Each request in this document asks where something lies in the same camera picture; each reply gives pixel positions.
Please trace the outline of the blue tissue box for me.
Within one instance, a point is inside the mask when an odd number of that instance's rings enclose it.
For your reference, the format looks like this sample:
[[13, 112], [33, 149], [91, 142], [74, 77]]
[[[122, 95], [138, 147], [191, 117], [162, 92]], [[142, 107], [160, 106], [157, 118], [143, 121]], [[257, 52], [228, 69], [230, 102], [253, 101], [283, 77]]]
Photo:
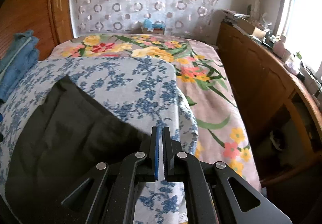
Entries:
[[141, 26], [141, 30], [143, 34], [164, 34], [165, 25], [160, 22], [154, 24], [149, 19], [145, 19]]

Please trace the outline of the long wooden cabinet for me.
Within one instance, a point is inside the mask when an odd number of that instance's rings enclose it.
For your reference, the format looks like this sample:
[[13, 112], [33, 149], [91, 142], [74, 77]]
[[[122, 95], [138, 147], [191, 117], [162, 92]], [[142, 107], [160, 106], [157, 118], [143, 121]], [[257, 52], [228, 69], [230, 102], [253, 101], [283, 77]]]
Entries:
[[270, 50], [226, 21], [217, 46], [262, 186], [321, 162], [321, 112], [303, 82]]

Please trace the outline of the blue floral bed cover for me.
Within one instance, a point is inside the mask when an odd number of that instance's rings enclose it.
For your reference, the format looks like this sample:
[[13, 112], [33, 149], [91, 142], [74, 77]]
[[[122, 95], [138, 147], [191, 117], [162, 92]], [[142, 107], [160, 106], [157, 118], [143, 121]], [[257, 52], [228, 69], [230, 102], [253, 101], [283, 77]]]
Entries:
[[[11, 217], [4, 219], [5, 223], [20, 221], [5, 197], [9, 164], [18, 137], [54, 84], [65, 76], [121, 121], [148, 135], [153, 126], [167, 126], [171, 138], [179, 141], [185, 152], [195, 153], [196, 119], [177, 86], [174, 67], [168, 62], [150, 57], [84, 57], [38, 62], [1, 105], [1, 197], [5, 210], [11, 213]], [[82, 223], [86, 218], [80, 201], [65, 209], [57, 198], [55, 207], [63, 215], [60, 223]]]

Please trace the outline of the folded blue jeans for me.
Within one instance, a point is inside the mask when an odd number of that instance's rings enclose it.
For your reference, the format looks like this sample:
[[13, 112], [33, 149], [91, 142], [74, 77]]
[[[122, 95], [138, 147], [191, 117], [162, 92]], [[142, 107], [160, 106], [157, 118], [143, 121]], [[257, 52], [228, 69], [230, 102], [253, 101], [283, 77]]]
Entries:
[[39, 39], [33, 30], [16, 33], [1, 59], [1, 103], [5, 103], [25, 74], [38, 62]]

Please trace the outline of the colourful floral bed sheet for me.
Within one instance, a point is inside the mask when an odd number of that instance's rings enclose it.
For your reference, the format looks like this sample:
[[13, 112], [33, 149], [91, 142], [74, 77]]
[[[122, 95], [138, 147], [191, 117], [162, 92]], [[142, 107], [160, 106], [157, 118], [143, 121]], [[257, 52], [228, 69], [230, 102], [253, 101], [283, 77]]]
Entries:
[[213, 46], [160, 34], [86, 34], [57, 45], [49, 57], [98, 56], [154, 57], [171, 63], [198, 124], [196, 157], [207, 163], [226, 162], [261, 190], [245, 125]]

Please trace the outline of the black pants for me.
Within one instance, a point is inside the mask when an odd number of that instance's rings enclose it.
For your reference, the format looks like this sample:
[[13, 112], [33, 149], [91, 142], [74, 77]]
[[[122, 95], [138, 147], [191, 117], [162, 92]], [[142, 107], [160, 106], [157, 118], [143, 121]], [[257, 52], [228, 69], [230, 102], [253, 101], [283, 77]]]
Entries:
[[5, 197], [23, 223], [60, 223], [58, 196], [100, 162], [121, 162], [150, 136], [121, 121], [68, 76], [57, 81], [18, 137]]

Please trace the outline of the brown wooden wardrobe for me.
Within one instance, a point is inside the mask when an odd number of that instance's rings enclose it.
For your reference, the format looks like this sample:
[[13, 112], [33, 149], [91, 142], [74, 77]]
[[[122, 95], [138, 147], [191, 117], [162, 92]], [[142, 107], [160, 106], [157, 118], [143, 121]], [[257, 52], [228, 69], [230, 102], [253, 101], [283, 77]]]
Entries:
[[1, 57], [13, 35], [33, 30], [44, 60], [58, 44], [73, 38], [69, 0], [4, 0], [1, 5]]

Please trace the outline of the bright window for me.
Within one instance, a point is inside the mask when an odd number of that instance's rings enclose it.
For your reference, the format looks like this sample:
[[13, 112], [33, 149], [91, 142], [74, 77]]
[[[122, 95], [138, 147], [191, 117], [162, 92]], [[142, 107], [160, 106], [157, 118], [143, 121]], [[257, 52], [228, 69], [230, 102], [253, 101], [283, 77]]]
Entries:
[[321, 80], [321, 0], [284, 0], [278, 35], [285, 47]]

